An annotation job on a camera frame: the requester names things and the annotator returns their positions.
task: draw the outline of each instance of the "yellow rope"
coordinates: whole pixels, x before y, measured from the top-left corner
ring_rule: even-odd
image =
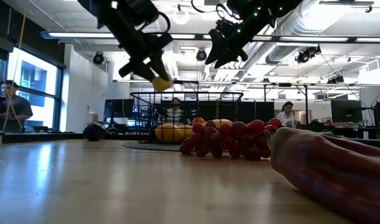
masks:
[[[14,69],[14,74],[13,74],[13,81],[14,81],[14,78],[16,76],[16,70],[17,70],[17,64],[18,64],[18,58],[19,58],[19,54],[20,54],[20,49],[21,49],[21,45],[22,45],[22,37],[24,35],[24,27],[25,27],[25,20],[26,20],[26,17],[27,17],[27,8],[28,8],[28,0],[25,0],[25,8],[24,8],[24,18],[22,19],[22,26],[21,26],[21,34],[20,34],[20,42],[19,42],[19,46],[18,46],[18,54],[17,54],[17,60],[16,60],[16,68]],[[6,84],[6,78],[5,76],[3,75],[3,83]],[[7,119],[8,119],[8,116],[9,116],[9,111],[10,111],[10,108],[12,109],[13,111],[13,115],[15,117],[15,119],[17,120],[19,126],[20,126],[20,129],[22,129],[22,124],[21,124],[21,121],[18,119],[17,115],[16,115],[16,111],[14,110],[14,107],[12,105],[12,102],[11,102],[11,96],[13,94],[13,87],[14,85],[11,86],[12,88],[9,90],[9,91],[6,91],[6,95],[7,95],[7,98],[8,98],[8,101],[7,101],[7,110],[6,110],[6,117],[4,119],[4,125],[3,125],[3,131],[4,129],[6,128],[6,125],[7,125]]]

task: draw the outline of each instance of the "gray shirt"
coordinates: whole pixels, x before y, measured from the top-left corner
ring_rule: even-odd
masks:
[[[7,110],[7,101],[8,99],[6,98],[6,101],[4,102],[6,110]],[[32,113],[32,109],[30,107],[29,101],[26,100],[25,98],[15,95],[11,98],[11,103],[14,108],[14,111],[16,112],[16,115],[22,115],[22,114],[25,114],[28,116],[34,115]],[[11,108],[8,114],[13,114],[13,110]],[[3,125],[4,125],[4,118],[0,118],[0,130],[3,129]],[[21,133],[21,131],[22,129],[20,128],[20,125],[16,119],[7,121],[6,128],[4,129],[5,133]]]

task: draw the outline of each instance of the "desk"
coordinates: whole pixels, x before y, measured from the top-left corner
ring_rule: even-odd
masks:
[[[0,149],[0,223],[352,223],[269,161],[69,140]]]

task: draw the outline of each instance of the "laboratory room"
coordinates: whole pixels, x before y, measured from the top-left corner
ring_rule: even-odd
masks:
[[[0,0],[0,224],[380,224],[380,0]]]

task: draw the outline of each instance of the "yellow fruit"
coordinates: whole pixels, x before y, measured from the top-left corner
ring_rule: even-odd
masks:
[[[222,126],[223,124],[228,124],[228,125],[232,125],[233,122],[231,122],[230,120],[227,120],[227,119],[214,119],[213,122],[215,123],[216,125],[216,128],[220,128],[220,126]]]
[[[155,135],[161,142],[180,142],[183,139],[177,126],[169,123],[158,126],[155,129]]]
[[[165,91],[166,89],[170,88],[173,84],[172,78],[170,76],[169,81],[164,80],[161,77],[155,77],[152,80],[152,84],[157,91]]]
[[[184,139],[189,138],[193,133],[191,125],[183,125],[178,127],[177,129],[178,131],[180,131],[180,134],[183,137],[183,141]]]

